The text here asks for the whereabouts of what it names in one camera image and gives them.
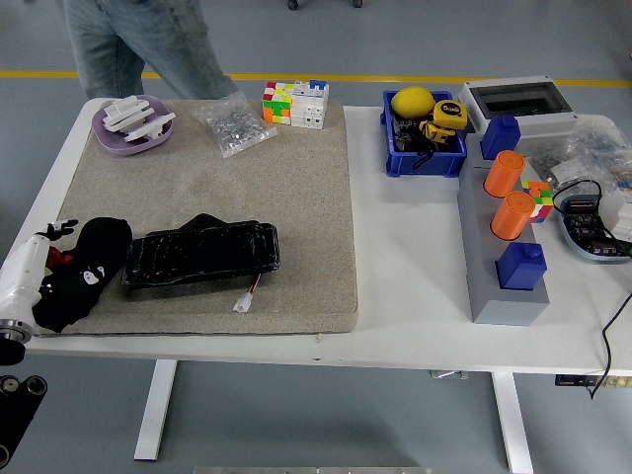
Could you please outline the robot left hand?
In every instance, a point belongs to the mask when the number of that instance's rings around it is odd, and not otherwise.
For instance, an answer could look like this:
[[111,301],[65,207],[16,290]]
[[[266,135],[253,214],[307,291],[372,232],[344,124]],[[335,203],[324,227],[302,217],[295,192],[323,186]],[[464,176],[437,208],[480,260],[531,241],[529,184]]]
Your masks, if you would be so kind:
[[75,219],[48,223],[11,254],[1,268],[1,328],[60,332],[85,318],[112,277],[112,266],[81,236],[60,252],[50,244],[70,235]]

